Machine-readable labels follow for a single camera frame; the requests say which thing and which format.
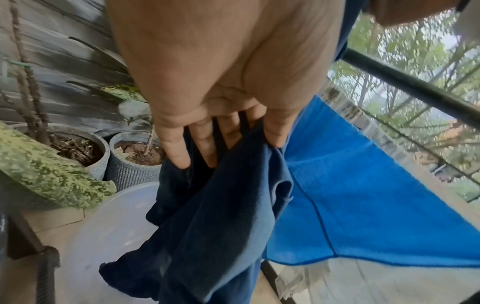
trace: plant stem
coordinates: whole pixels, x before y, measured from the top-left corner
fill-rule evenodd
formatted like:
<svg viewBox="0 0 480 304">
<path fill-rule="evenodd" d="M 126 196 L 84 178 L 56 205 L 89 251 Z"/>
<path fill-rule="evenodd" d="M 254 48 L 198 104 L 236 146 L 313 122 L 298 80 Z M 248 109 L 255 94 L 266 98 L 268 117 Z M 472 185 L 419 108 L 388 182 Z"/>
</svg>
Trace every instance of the plant stem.
<svg viewBox="0 0 480 304">
<path fill-rule="evenodd" d="M 152 124 L 150 129 L 150 134 L 148 135 L 148 141 L 146 142 L 145 151 L 143 152 L 143 156 L 147 156 L 150 152 L 150 148 L 152 146 L 152 142 L 154 141 L 155 136 L 155 126 Z"/>
<path fill-rule="evenodd" d="M 13 38 L 13 42 L 16 45 L 16 50 L 17 50 L 16 54 L 20 62 L 29 64 L 30 62 L 25 55 L 25 48 L 20 35 L 19 10 L 17 7 L 17 3 L 16 3 L 16 0 L 9 0 L 9 2 L 10 2 L 11 24 L 12 24 L 12 38 Z M 35 139 L 43 144 L 49 145 L 50 140 L 47 133 L 48 117 L 45 113 L 43 104 L 41 103 L 40 91 L 39 91 L 38 84 L 35 80 L 33 70 L 30 67 L 18 68 L 17 70 L 19 71 L 17 78 L 21 78 L 21 80 L 18 83 L 18 86 L 25 87 L 26 83 L 28 83 L 28 92 L 32 98 L 32 101 L 30 101 L 28 98 L 28 95 L 26 98 L 22 96 L 22 100 L 23 100 L 22 103 L 29 104 L 30 113 L 32 108 L 36 113 L 36 115 L 33 115 L 33 114 L 30 115 L 33 117 L 34 126 L 36 128 Z M 25 89 L 20 88 L 20 93 L 24 95 Z"/>
</svg>

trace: tree foliage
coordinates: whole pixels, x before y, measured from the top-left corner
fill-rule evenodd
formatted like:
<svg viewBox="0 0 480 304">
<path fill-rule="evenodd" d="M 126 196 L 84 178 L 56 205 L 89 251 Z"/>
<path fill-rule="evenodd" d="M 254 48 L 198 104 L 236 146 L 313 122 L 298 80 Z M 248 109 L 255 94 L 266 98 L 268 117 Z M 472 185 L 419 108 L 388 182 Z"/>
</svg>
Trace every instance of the tree foliage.
<svg viewBox="0 0 480 304">
<path fill-rule="evenodd" d="M 467 44 L 453 34 L 456 18 L 455 13 L 446 12 L 412 24 L 383 29 L 363 15 L 350 34 L 348 45 L 480 106 L 480 45 Z M 480 169 L 480 130 L 466 126 L 345 62 L 334 64 L 329 75 L 358 106 L 447 162 L 465 172 Z M 439 165 L 439 160 L 421 147 L 396 134 L 391 135 L 413 153 L 418 162 L 431 167 Z M 456 191 L 464 197 L 480 191 L 465 178 L 455 179 L 456 172 L 448 174 L 456 181 Z M 480 173 L 473 177 L 480 181 Z"/>
</svg>

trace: bright blue towel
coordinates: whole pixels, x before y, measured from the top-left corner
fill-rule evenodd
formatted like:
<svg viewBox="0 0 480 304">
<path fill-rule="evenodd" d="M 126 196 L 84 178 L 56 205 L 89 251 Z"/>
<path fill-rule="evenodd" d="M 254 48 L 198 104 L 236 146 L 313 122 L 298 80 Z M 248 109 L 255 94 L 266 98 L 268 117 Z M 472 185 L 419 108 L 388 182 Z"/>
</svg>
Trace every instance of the bright blue towel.
<svg viewBox="0 0 480 304">
<path fill-rule="evenodd" d="M 293 200 L 265 257 L 478 267 L 480 232 L 315 97 L 288 143 Z"/>
</svg>

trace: human hand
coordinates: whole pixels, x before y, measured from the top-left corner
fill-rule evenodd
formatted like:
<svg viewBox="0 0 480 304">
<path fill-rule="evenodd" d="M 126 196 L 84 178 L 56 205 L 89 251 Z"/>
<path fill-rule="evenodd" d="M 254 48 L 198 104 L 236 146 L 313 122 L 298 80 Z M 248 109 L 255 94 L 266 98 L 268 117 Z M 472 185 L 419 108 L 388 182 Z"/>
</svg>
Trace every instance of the human hand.
<svg viewBox="0 0 480 304">
<path fill-rule="evenodd" d="M 231 148 L 238 111 L 285 144 L 325 81 L 345 0 L 108 0 L 112 30 L 150 104 L 158 137 L 179 168 L 190 165 L 184 126 L 210 167 L 212 117 Z"/>
</svg>

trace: gray pot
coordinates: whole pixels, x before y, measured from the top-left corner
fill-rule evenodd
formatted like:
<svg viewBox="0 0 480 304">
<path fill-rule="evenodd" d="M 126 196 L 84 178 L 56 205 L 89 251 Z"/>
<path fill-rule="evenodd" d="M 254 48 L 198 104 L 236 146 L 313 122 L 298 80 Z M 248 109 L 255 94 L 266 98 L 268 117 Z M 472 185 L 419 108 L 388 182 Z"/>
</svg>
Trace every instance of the gray pot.
<svg viewBox="0 0 480 304">
<path fill-rule="evenodd" d="M 115 183 L 117 191 L 138 184 L 158 181 L 160 168 L 157 166 L 138 165 L 123 159 L 115 152 L 115 145 L 120 141 L 139 141 L 146 143 L 149 139 L 148 132 L 122 132 L 110 139 L 111 157 L 106 168 L 106 180 Z"/>
<path fill-rule="evenodd" d="M 16 129 L 16 130 L 18 130 L 18 131 L 20 131 L 24 134 L 26 134 L 28 132 L 28 128 L 27 128 L 26 123 L 14 124 L 14 125 L 11 125 L 10 127 L 14 128 L 14 129 Z M 76 129 L 76 128 L 73 128 L 73 127 L 69 127 L 69 126 L 66 126 L 66 125 L 62 125 L 62 124 L 48 124 L 47 131 L 51 132 L 51 133 L 59 134 L 59 135 L 64 134 L 64 135 L 67 135 L 67 136 L 81 137 L 81 138 L 85 138 L 85 139 L 91 140 L 94 143 L 96 143 L 98 145 L 98 147 L 100 148 L 100 151 L 102 151 L 103 156 L 98 162 L 96 162 L 93 165 L 88 166 L 87 169 L 88 169 L 88 171 L 90 172 L 90 175 L 93 178 L 98 179 L 98 180 L 103 180 L 104 175 L 105 175 L 105 170 L 107 168 L 107 164 L 108 164 L 109 158 L 110 158 L 110 148 L 109 148 L 108 143 L 105 141 L 105 139 L 103 139 L 100 136 L 93 135 L 93 134 L 90 134 L 88 132 L 85 132 L 85 131 L 82 131 L 82 130 L 79 130 L 79 129 Z"/>
</svg>

